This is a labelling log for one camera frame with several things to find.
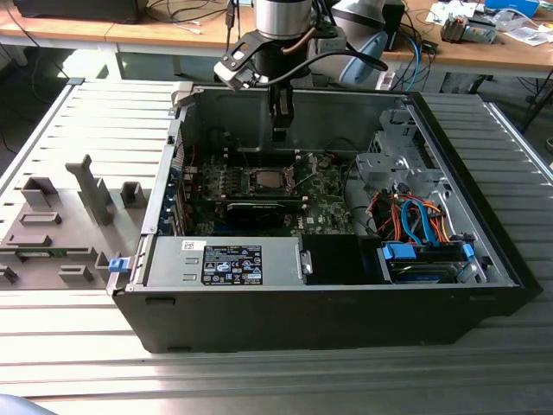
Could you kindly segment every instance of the blue object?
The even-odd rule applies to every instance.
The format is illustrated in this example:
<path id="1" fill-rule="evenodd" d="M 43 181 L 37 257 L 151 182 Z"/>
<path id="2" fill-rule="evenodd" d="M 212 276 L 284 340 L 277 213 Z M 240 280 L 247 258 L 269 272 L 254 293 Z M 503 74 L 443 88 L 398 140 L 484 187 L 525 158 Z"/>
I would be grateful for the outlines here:
<path id="1" fill-rule="evenodd" d="M 372 56 L 379 59 L 384 52 L 386 43 L 388 42 L 388 34 L 386 32 L 378 32 L 369 39 L 360 49 L 360 53 Z M 372 73 L 372 68 L 366 65 L 361 59 L 352 58 L 344 67 L 344 70 L 338 78 L 339 82 L 345 84 L 362 84 Z"/>
<path id="2" fill-rule="evenodd" d="M 418 68 L 421 65 L 421 51 L 418 50 L 418 46 L 416 45 L 416 42 L 413 40 L 412 37 L 410 37 L 410 36 L 405 36 L 405 37 L 407 38 L 407 40 L 409 42 L 411 42 L 411 44 L 413 45 L 413 48 L 415 48 L 415 57 L 416 57 L 415 73 L 413 74 L 413 78 L 411 78 L 411 82 L 409 83 L 409 85 L 405 89 L 405 91 L 409 91 L 411 89 L 411 87 L 413 86 L 413 84 L 415 83 L 415 79 L 418 75 Z"/>
<path id="3" fill-rule="evenodd" d="M 429 216 L 426 213 L 426 208 L 420 201 L 408 200 L 401 208 L 401 226 L 403 227 L 405 233 L 407 233 L 417 245 L 423 244 L 421 240 L 413 232 L 411 232 L 409 224 L 407 223 L 407 211 L 409 210 L 409 206 L 411 203 L 415 203 L 418 207 L 418 210 L 421 211 L 421 222 L 423 223 L 424 236 L 426 240 L 433 246 L 439 246 L 440 242 L 436 240 L 432 229 L 430 229 Z"/>
<path id="4" fill-rule="evenodd" d="M 469 244 L 463 245 L 463 251 L 465 252 L 465 255 L 467 255 L 468 259 L 474 256 L 474 249 Z"/>
<path id="5" fill-rule="evenodd" d="M 384 248 L 382 248 L 382 253 L 384 254 L 385 260 L 394 258 L 394 253 L 391 251 L 389 245 L 386 245 Z"/>
<path id="6" fill-rule="evenodd" d="M 409 244 L 388 244 L 382 252 L 385 259 L 416 259 L 415 248 Z"/>
<path id="7" fill-rule="evenodd" d="M 114 258 L 107 266 L 110 272 L 129 272 L 130 271 L 130 258 Z"/>
<path id="8" fill-rule="evenodd" d="M 488 9 L 515 9 L 527 17 L 533 17 L 538 6 L 538 0 L 486 0 Z"/>

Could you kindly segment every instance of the desk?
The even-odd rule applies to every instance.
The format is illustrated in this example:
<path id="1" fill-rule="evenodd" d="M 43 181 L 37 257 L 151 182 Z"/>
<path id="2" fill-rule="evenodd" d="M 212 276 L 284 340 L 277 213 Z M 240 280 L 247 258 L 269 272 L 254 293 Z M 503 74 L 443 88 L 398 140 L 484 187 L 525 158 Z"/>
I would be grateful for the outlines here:
<path id="1" fill-rule="evenodd" d="M 182 0 L 172 1 L 175 9 Z M 409 0 L 410 10 L 429 9 L 433 0 Z M 154 22 L 144 17 L 139 24 L 123 25 L 109 22 L 82 22 L 63 19 L 27 19 L 11 8 L 16 20 L 43 47 L 99 49 L 105 53 L 110 76 L 122 77 L 123 69 L 119 52 L 146 54 L 171 54 L 195 56 L 221 56 L 225 50 L 226 27 L 224 14 L 201 19 L 202 35 L 187 32 L 173 24 Z M 192 12 L 182 15 L 194 17 Z M 549 43 L 538 47 L 499 34 L 501 43 L 480 45 L 475 43 L 451 44 L 442 42 L 439 26 L 426 26 L 416 19 L 420 11 L 412 12 L 415 27 L 426 33 L 423 37 L 439 45 L 438 55 L 432 64 L 433 72 L 478 73 L 504 76 L 544 78 L 553 67 L 553 46 Z M 418 16 L 424 20 L 425 13 Z M 537 19 L 550 19 L 553 13 L 539 10 Z M 253 10 L 241 8 L 242 33 L 253 30 Z M 236 41 L 236 29 L 232 34 Z M 34 46 L 11 21 L 8 13 L 0 9 L 0 42 L 7 45 Z M 401 67 L 412 58 L 406 46 L 393 52 L 385 52 L 383 59 L 392 68 Z"/>
<path id="2" fill-rule="evenodd" d="M 432 64 L 433 71 L 544 78 L 553 67 L 553 44 L 551 43 L 532 47 L 504 33 L 498 34 L 496 42 L 499 42 L 493 45 L 471 42 L 453 44 L 442 41 L 441 26 L 423 23 L 427 15 L 423 10 L 429 9 L 433 3 L 435 3 L 433 0 L 408 1 L 410 10 L 418 10 L 408 12 L 415 29 L 421 34 L 428 32 L 423 35 L 423 39 L 438 44 L 438 55 Z M 553 12 L 539 9 L 535 18 L 553 21 Z M 405 16 L 403 22 L 409 24 Z M 387 62 L 410 61 L 412 57 L 412 52 L 406 46 L 398 51 L 384 54 Z"/>

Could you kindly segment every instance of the floor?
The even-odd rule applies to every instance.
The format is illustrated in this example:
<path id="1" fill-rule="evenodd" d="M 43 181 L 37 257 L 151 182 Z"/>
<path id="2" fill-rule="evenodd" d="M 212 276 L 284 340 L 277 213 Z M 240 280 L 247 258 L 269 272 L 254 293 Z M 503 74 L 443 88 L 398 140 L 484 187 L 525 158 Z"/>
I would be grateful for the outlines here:
<path id="1" fill-rule="evenodd" d="M 65 85 L 65 78 L 53 64 L 63 65 L 72 76 L 98 76 L 107 72 L 92 57 L 86 61 L 79 52 L 65 49 L 27 51 L 26 67 L 9 67 L 0 73 L 0 173 L 4 172 L 15 154 L 32 133 L 51 102 Z M 125 73 L 132 80 L 194 80 L 213 81 L 214 58 L 182 57 L 182 77 L 173 74 L 172 58 L 153 54 L 124 54 Z M 498 104 L 515 124 L 520 123 L 526 111 L 525 97 L 530 93 L 513 78 L 485 81 L 480 87 L 484 100 Z M 526 138 L 542 155 L 547 164 L 553 161 L 544 147 L 553 131 L 553 105 L 546 106 L 526 133 Z"/>

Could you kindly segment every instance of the table leg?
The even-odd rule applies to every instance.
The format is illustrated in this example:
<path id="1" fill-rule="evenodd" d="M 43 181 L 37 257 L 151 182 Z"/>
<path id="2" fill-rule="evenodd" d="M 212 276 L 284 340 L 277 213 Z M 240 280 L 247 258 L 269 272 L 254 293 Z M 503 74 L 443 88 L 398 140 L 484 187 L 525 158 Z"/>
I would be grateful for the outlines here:
<path id="1" fill-rule="evenodd" d="M 105 65 L 107 66 L 110 79 L 124 79 L 123 61 L 121 60 L 118 46 L 114 43 L 100 43 L 98 49 L 104 55 Z"/>
<path id="2" fill-rule="evenodd" d="M 27 61 L 27 56 L 25 56 L 25 53 L 23 52 L 23 46 L 15 46 L 15 45 L 5 45 L 5 48 L 8 49 L 8 52 L 10 52 L 10 56 L 16 61 L 16 64 L 20 67 L 26 67 L 29 61 Z"/>
<path id="3" fill-rule="evenodd" d="M 176 54 L 173 55 L 173 73 L 175 74 L 175 76 L 182 75 L 181 57 L 177 56 Z"/>

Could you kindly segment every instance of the metal slotted surface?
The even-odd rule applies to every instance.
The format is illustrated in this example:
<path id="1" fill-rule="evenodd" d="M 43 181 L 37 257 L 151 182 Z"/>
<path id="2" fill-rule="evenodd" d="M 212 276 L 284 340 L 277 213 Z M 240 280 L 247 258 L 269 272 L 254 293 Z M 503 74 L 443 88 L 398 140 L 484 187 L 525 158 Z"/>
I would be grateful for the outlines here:
<path id="1" fill-rule="evenodd" d="M 553 278 L 553 172 L 495 105 L 474 95 L 424 99 L 540 284 Z"/>
<path id="2" fill-rule="evenodd" d="M 172 90 L 170 82 L 148 81 L 88 80 L 67 86 L 45 117 L 47 123 L 37 127 L 20 152 L 21 167 L 3 180 L 0 239 L 25 203 L 20 189 L 29 176 L 50 177 L 56 188 L 79 188 L 65 163 L 85 154 L 108 189 L 124 182 L 152 189 L 167 140 Z"/>
<path id="3" fill-rule="evenodd" d="M 458 107 L 453 114 L 470 113 L 463 104 L 448 107 Z M 481 122 L 489 121 L 479 105 L 474 112 Z M 435 110 L 442 122 L 460 122 Z M 456 131 L 464 133 L 462 127 Z M 500 130 L 491 132 L 488 137 L 500 137 Z M 488 158 L 461 143 L 468 163 L 528 163 L 521 150 L 498 150 L 501 143 L 486 152 Z M 495 181 L 481 186 L 499 205 L 506 197 L 550 195 L 547 186 Z M 524 244 L 532 243 L 537 233 L 531 230 L 542 226 L 509 227 Z M 532 261 L 545 290 L 536 301 L 443 347 L 152 355 L 103 291 L 0 291 L 0 391 L 67 415 L 548 412 L 553 410 L 550 264 L 550 259 Z"/>

